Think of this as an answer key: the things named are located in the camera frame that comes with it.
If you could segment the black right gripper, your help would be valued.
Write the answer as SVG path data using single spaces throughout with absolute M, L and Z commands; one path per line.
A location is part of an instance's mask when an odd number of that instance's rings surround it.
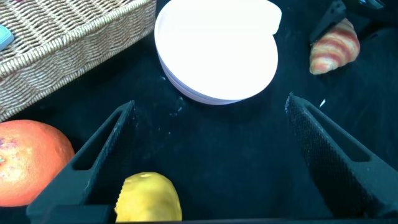
M 310 42 L 319 41 L 334 26 L 346 17 L 346 7 L 352 11 L 384 10 L 382 0 L 334 0 L 309 36 Z

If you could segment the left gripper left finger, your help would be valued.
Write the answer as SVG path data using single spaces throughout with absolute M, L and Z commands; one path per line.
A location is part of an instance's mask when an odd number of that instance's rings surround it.
M 27 207 L 31 222 L 108 222 L 136 124 L 134 101 L 118 107 Z

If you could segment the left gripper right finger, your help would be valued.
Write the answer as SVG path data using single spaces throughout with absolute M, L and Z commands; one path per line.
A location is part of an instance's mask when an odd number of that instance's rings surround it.
M 309 173 L 335 217 L 397 217 L 395 169 L 309 101 L 289 93 L 285 113 Z

